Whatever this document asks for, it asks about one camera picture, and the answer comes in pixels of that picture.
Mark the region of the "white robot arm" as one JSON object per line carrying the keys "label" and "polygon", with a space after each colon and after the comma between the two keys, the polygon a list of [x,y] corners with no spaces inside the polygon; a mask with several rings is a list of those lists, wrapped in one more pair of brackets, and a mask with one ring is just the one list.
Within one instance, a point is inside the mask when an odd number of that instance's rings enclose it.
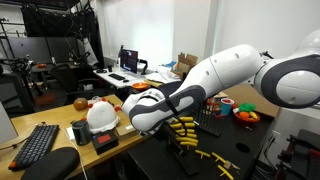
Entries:
{"label": "white robot arm", "polygon": [[238,84],[248,83],[274,105],[300,109],[320,101],[320,30],[310,33],[289,57],[265,60],[248,44],[202,60],[182,84],[167,94],[148,89],[130,95],[122,105],[133,127],[154,130],[163,121]]}

